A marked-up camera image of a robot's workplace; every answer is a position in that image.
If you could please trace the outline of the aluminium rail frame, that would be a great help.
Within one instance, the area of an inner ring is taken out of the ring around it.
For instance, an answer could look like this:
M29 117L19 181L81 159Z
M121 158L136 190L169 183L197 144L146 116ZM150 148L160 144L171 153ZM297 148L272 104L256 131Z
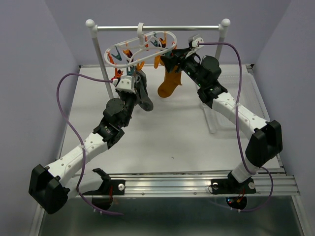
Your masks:
M110 174L108 178L105 178L97 172L92 171L84 175L80 186L81 190L85 192L90 191L93 187L99 187L102 180L124 179L126 181L125 194L121 196L114 195L116 198L233 196L235 194L214 195L211 192L211 181L213 179L226 178L225 175L225 172L168 173L166 175L157 173L130 175ZM300 192L295 177L287 176L284 173L276 173L274 175L258 173L251 178L254 181L256 193L246 194L247 196L291 196L302 228L302 233L306 236L311 236L313 234L301 202Z

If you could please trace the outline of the yellow orange clothes peg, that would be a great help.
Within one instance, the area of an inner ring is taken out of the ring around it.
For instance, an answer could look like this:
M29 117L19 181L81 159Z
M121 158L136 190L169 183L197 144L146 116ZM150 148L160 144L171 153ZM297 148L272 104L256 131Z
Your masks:
M144 61L142 61L142 62L140 62L140 63L137 63L137 64L136 64L136 70L137 70L137 71L141 71L142 68L143 68L143 66L144 66L144 64L145 64Z

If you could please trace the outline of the white plastic laundry basket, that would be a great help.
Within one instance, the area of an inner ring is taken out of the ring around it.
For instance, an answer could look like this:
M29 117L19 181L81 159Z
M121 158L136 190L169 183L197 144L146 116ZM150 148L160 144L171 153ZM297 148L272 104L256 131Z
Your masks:
M238 74L221 74L219 77L219 82L228 90L228 92L234 98L237 97L239 87ZM257 84L254 80L253 75L250 73L244 73L242 75L240 103L259 117L264 118L267 121L270 120ZM211 111L211 113L213 116L213 121L216 125L216 129L218 131L235 130L235 125L232 124L222 114L216 111Z

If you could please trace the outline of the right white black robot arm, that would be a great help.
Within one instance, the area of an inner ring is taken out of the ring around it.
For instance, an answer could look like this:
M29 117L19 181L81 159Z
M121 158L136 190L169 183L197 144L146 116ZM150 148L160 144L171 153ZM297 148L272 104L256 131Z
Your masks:
M212 185L216 194L239 192L266 162L282 151L280 123L257 116L218 82L221 68L215 57L200 58L186 48L172 50L169 55L161 56L161 61L167 72L184 71L198 85L201 102L235 124L237 134L242 132L248 138L247 148L240 151L242 162L227 178Z

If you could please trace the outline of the white round clip hanger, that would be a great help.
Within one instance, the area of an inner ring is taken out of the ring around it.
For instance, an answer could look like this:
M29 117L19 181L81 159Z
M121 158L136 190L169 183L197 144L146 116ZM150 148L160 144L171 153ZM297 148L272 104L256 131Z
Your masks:
M136 27L137 36L114 44L104 53L105 63L121 70L135 66L142 61L164 56L177 47L177 37L167 30L153 30L145 33L144 24Z

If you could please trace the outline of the mustard brown striped sock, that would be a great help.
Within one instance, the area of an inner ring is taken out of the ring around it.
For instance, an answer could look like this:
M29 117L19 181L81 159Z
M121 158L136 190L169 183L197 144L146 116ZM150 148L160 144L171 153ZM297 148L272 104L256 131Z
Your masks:
M181 86L182 72L177 71L178 67L175 66L171 72L165 69L164 81L158 87L157 93L161 98L168 98L172 95L177 86Z

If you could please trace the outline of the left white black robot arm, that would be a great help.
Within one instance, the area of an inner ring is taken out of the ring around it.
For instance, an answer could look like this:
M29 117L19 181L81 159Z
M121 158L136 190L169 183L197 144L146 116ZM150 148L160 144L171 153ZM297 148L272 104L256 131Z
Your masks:
M77 171L84 171L93 158L106 152L124 135L136 105L145 107L148 94L142 89L135 93L119 91L117 98L110 99L103 111L99 125L80 144L65 156L42 166L38 164L31 172L29 194L48 214L59 211L70 196L66 184Z

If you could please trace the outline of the white clothes drying rack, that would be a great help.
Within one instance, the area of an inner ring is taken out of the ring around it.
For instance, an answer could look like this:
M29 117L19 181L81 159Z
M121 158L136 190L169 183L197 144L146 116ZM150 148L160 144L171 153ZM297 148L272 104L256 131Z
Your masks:
M92 41L94 44L94 49L96 51L97 58L98 58L98 61L100 64L101 72L102 72L103 78L106 80L106 79L108 79L107 71L105 68L105 66L107 64L105 63L104 56L101 55L101 50L99 47L99 42L98 42L98 37L97 37L98 32L100 32L100 31L132 31L132 30L136 30L136 27L134 27L134 26L101 27L101 26L96 25L95 22L91 19L88 19L86 21L86 26L90 30ZM144 26L144 29L145 29L145 33L148 33L148 32L153 31L153 30L167 30L170 32L185 31L185 30L186 31L190 31L190 30L217 30L220 32L219 41L216 43L217 50L216 50L215 58L217 60L219 59L219 56L221 54L220 50L222 48L222 45L224 44L223 35L227 32L227 29L223 24L219 24L218 26L197 26L197 27L194 27L194 26ZM156 57L154 60L157 64L162 64L164 66L164 64L162 63L160 58L161 58L161 56ZM127 75L126 69L123 70L122 75ZM136 77L136 75L138 75L138 71L135 69L134 77ZM114 98L113 92L112 92L110 86L107 86L106 88L107 88L110 99Z

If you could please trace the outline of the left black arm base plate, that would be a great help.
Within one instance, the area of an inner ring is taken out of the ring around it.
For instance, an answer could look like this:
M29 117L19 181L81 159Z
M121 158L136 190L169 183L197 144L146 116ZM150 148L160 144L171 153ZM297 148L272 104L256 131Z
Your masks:
M121 196L125 194L125 187L124 179L102 180L99 187L93 187L90 191L83 192L83 195Z

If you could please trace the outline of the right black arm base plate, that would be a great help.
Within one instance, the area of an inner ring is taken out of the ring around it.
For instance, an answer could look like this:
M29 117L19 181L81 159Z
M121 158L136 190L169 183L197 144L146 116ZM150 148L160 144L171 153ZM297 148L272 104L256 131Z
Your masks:
M254 184L254 181L252 178L249 178L248 180L246 180L242 183L239 183L238 181L232 180L229 178L213 179L211 181L210 188L211 188L211 192L214 195L239 194L243 190L245 190L246 194L255 194L256 193L255 184Z

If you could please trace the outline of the teal clothes peg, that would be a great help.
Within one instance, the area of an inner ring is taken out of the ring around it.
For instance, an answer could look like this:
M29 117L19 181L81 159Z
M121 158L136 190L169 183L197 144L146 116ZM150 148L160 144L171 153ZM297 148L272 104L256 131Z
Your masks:
M126 74L128 76L134 76L135 74L135 66L130 66L126 68Z

